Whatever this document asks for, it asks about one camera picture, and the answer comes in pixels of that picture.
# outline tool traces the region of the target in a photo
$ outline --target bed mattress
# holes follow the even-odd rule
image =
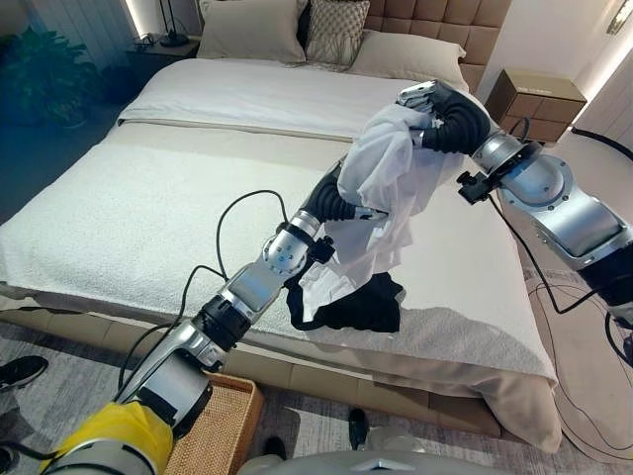
[[[257,81],[239,83],[244,77]],[[101,144],[0,228],[4,307],[35,302],[173,318],[190,269],[216,264],[213,236],[228,203],[269,188],[297,209],[363,124],[408,85],[221,61],[166,68]],[[274,98],[273,89],[283,90],[283,98]],[[260,251],[279,222],[276,206],[271,198],[254,199],[227,218],[229,272]],[[511,236],[488,207],[469,207],[453,185],[437,190],[412,230],[416,244],[392,272],[407,290],[399,333],[299,332],[282,296],[244,341],[360,368],[393,384],[483,396],[508,429],[552,449],[560,441],[550,394],[556,377]],[[213,276],[197,278],[186,314],[194,315],[220,284]],[[451,369],[429,372],[424,360]],[[513,396],[500,378],[505,372],[517,375]],[[506,414],[519,394],[532,410]],[[524,428],[534,420],[539,435]]]

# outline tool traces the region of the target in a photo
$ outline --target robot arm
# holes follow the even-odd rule
[[[567,163],[502,131],[465,95],[438,81],[405,89],[398,103],[435,112],[444,124],[411,131],[416,146],[469,154],[483,172],[463,173],[459,193],[471,204],[498,189],[501,199],[530,216],[539,235],[633,330],[633,229],[581,190]]]
[[[462,174],[460,194],[474,204],[498,189],[505,203],[527,213],[549,245],[606,301],[621,326],[633,329],[633,231],[597,199],[580,190],[569,166],[503,132],[484,110],[437,81],[404,90],[398,103],[433,112],[440,127],[411,131],[415,146],[460,151],[482,172]],[[43,473],[158,475],[171,434],[186,433],[211,397],[203,371],[218,371],[226,354],[277,298],[284,283],[333,254],[330,220],[380,219],[338,195],[340,162],[293,216],[280,225],[257,259],[240,269],[194,319],[185,319],[141,363],[108,405],[63,443]],[[159,442],[148,443],[152,437]]]
[[[386,216],[340,198],[336,180],[341,161],[290,222],[279,226],[257,259],[237,271],[195,318],[173,329],[133,372],[114,404],[67,439],[56,458],[43,464],[42,473],[162,473],[171,435],[186,434],[211,398],[212,387],[203,371],[222,368],[226,354],[275,301],[287,280],[333,255],[332,240],[317,238],[321,224]]]

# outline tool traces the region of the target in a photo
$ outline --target silver robot arm segment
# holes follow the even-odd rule
[[[212,392],[201,369],[218,371],[285,283],[333,255],[331,239],[317,238],[321,224],[386,216],[340,198],[336,180],[341,162],[326,173],[290,222],[278,227],[257,259],[237,271],[195,318],[185,319],[145,358],[116,403],[140,401],[168,423],[176,437],[189,431]]]
[[[543,240],[609,306],[615,321],[633,330],[633,229],[581,190],[568,164],[537,142],[502,131],[464,94],[439,81],[401,92],[397,102],[432,112],[438,128],[411,131],[416,146],[470,155],[482,172],[458,178],[460,194],[474,204],[498,189],[503,201],[530,216]]]

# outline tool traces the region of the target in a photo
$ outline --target patterned pillow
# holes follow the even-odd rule
[[[312,0],[308,61],[349,67],[360,48],[369,0]]]

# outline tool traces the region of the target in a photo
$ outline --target lamp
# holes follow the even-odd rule
[[[189,43],[189,39],[185,35],[176,32],[176,22],[174,21],[174,11],[171,9],[171,0],[167,0],[167,5],[169,5],[169,15],[171,16],[171,30],[169,29],[169,25],[167,23],[167,17],[165,17],[165,9],[162,6],[162,0],[158,1],[160,2],[160,12],[162,13],[162,19],[165,22],[165,31],[167,32],[167,35],[160,38],[160,44],[166,48],[177,48]]]
[[[622,6],[611,20],[609,28],[606,29],[606,32],[609,35],[617,35],[617,32],[620,31],[624,23],[628,20],[631,12],[633,12],[633,1],[624,0],[622,2]]]

